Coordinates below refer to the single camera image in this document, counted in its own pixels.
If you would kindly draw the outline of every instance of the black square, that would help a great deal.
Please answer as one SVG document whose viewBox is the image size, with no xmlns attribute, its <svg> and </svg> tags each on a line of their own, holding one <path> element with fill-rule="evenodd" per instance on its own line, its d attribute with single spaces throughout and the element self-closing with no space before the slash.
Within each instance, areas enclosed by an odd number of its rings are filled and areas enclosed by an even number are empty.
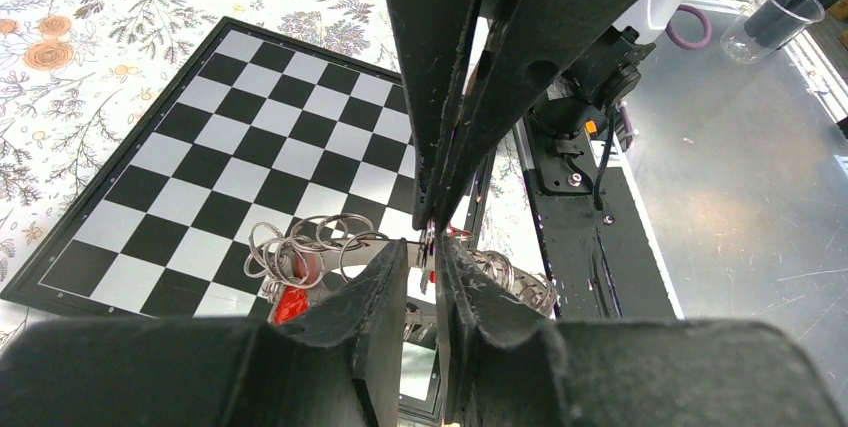
<svg viewBox="0 0 848 427">
<path fill-rule="evenodd" d="M 250 247 L 244 244 L 239 242 L 230 244 L 230 249 L 224 256 L 224 260 L 221 261 L 218 271 L 215 272 L 215 278 L 212 280 L 242 292 L 258 293 L 259 287 L 262 285 L 262 278 L 253 279 L 244 275 L 244 259 L 247 258 L 249 253 Z M 254 272 L 260 269 L 261 267 L 258 265 L 253 265 Z"/>
<path fill-rule="evenodd" d="M 286 138 L 281 135 L 251 127 L 247 129 L 233 157 L 270 168 L 285 141 Z"/>
<path fill-rule="evenodd" d="M 256 114 L 264 103 L 265 97 L 239 89 L 230 89 L 215 113 L 249 124 L 256 118 Z"/>
<path fill-rule="evenodd" d="M 414 190 L 414 180 L 398 175 L 395 179 L 395 185 L 392 187 L 392 195 L 389 197 L 389 207 L 411 215 Z"/>
<path fill-rule="evenodd" d="M 229 161 L 230 156 L 223 152 L 192 145 L 174 172 L 174 178 L 211 189 Z"/>
<path fill-rule="evenodd" d="M 191 226 L 232 239 L 241 227 L 248 210 L 250 210 L 250 203 L 212 192 Z"/>
<path fill-rule="evenodd" d="M 299 219 L 297 217 L 293 218 L 292 221 L 289 223 L 289 228 L 286 229 L 286 235 L 289 235 L 291 233 L 291 229 L 295 226 L 295 224 L 297 224 L 301 220 L 303 220 L 303 219 Z M 305 235 L 305 236 L 309 237 L 310 239 L 314 239 L 314 238 L 316 238 L 315 237 L 315 231 L 316 231 L 317 228 L 318 228 L 318 224 L 316 224 L 315 222 L 312 222 L 312 221 L 305 222 L 303 224 L 303 227 L 301 227 L 300 230 L 297 231 L 297 235 Z M 333 229 L 331 229 L 329 227 L 324 227 L 324 230 L 321 231 L 321 238 L 324 239 L 324 240 L 332 238 L 333 235 L 334 235 Z"/>
<path fill-rule="evenodd" d="M 312 112 L 301 112 L 292 127 L 289 138 L 324 148 L 330 141 L 330 135 L 336 128 L 336 122 Z"/>
<path fill-rule="evenodd" d="M 277 72 L 284 72 L 292 57 L 294 57 L 293 50 L 268 42 L 263 42 L 259 47 L 259 50 L 253 54 L 253 58 L 250 59 L 250 63 L 260 65 Z"/>
<path fill-rule="evenodd" d="M 188 226 L 155 215 L 145 215 L 133 232 L 122 254 L 165 266 L 188 231 Z"/>
<path fill-rule="evenodd" d="M 272 169 L 254 202 L 277 212 L 294 214 L 307 185 L 306 179 Z"/>
<path fill-rule="evenodd" d="M 209 117 L 212 117 L 209 112 L 183 104 L 174 104 L 168 111 L 168 115 L 156 127 L 156 132 L 184 142 L 194 142 L 206 126 Z"/>
<path fill-rule="evenodd" d="M 386 107 L 396 110 L 402 114 L 407 114 L 406 97 L 403 95 L 403 87 L 395 84 L 392 90 L 389 91 L 389 97 L 386 98 Z"/>
<path fill-rule="evenodd" d="M 268 316 L 271 315 L 271 309 L 273 308 L 274 306 L 267 300 L 262 297 L 257 297 L 256 300 L 253 301 L 253 307 L 250 308 L 247 318 L 268 320 Z"/>
<path fill-rule="evenodd" d="M 268 98 L 302 109 L 314 88 L 315 84 L 283 75 Z"/>
<path fill-rule="evenodd" d="M 339 120 L 345 124 L 373 132 L 382 111 L 383 108 L 379 105 L 351 97 L 348 99 Z"/>
<path fill-rule="evenodd" d="M 342 208 L 342 212 L 346 214 L 359 214 L 367 218 L 374 224 L 374 228 L 377 229 L 380 225 L 380 222 L 383 221 L 383 214 L 386 213 L 386 206 L 374 202 L 373 200 L 364 199 L 357 195 L 349 195 L 347 200 L 345 201 L 344 208 Z M 358 234 L 362 231 L 368 230 L 368 226 L 363 224 L 362 222 L 350 221 L 347 222 L 348 231 L 351 234 Z"/>
<path fill-rule="evenodd" d="M 335 152 L 325 151 L 315 167 L 315 173 L 312 174 L 312 182 L 339 192 L 347 192 L 353 184 L 360 164 L 359 161 Z"/>
<path fill-rule="evenodd" d="M 130 165 L 106 194 L 106 200 L 146 212 L 153 205 L 168 177 Z"/>
<path fill-rule="evenodd" d="M 89 297 L 116 257 L 117 252 L 72 240 L 41 283 Z"/>
<path fill-rule="evenodd" d="M 247 62 L 226 55 L 212 54 L 197 75 L 222 84 L 233 85 L 246 65 Z"/>
<path fill-rule="evenodd" d="M 329 64 L 324 69 L 321 79 L 318 80 L 318 85 L 350 95 L 356 86 L 357 79 L 359 79 L 359 72 L 354 72 L 340 65 Z"/>
<path fill-rule="evenodd" d="M 153 317 L 191 317 L 206 295 L 207 288 L 208 281 L 165 269 L 141 307 L 141 313 Z"/>
<path fill-rule="evenodd" d="M 363 161 L 382 167 L 392 172 L 400 170 L 403 163 L 403 154 L 406 153 L 406 144 L 396 140 L 374 134 L 368 141 Z"/>
</svg>

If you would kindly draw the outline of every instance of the transparent cup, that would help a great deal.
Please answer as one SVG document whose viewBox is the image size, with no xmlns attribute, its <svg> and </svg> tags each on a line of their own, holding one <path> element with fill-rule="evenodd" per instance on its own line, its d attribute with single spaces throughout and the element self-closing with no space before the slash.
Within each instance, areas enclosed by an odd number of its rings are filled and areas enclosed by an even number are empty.
<svg viewBox="0 0 848 427">
<path fill-rule="evenodd" d="M 752 0 L 721 36 L 721 47 L 735 61 L 753 64 L 824 16 L 818 0 Z"/>
</svg>

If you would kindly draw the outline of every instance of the red object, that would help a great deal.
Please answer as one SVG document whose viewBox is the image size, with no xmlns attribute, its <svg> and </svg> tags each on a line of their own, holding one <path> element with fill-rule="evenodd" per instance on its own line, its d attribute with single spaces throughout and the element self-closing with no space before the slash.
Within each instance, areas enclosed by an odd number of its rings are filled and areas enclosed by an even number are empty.
<svg viewBox="0 0 848 427">
<path fill-rule="evenodd" d="M 286 287 L 283 291 L 283 297 L 280 303 L 277 304 L 277 309 L 274 311 L 274 325 L 280 325 L 287 322 L 298 315 L 306 312 L 309 308 L 309 300 L 306 297 L 306 291 L 296 289 L 294 287 Z"/>
</svg>

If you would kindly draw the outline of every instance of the metal table surface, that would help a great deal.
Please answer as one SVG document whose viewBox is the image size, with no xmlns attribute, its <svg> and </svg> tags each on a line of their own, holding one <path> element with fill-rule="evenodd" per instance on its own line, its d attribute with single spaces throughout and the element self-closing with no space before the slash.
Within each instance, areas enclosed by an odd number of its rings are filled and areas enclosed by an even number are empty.
<svg viewBox="0 0 848 427">
<path fill-rule="evenodd" d="M 848 141 L 792 49 L 737 64 L 718 40 L 733 14 L 708 15 L 710 45 L 661 37 L 626 99 L 639 191 L 684 315 L 780 327 L 848 415 Z"/>
</svg>

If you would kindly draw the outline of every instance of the clear cup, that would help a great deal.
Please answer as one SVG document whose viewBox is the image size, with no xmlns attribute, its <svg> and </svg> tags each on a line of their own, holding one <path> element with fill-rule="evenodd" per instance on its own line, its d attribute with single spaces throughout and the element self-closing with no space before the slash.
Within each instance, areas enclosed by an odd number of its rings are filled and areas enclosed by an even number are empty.
<svg viewBox="0 0 848 427">
<path fill-rule="evenodd" d="M 824 16 L 818 0 L 752 0 L 721 36 L 721 47 L 735 61 L 753 64 Z"/>
</svg>

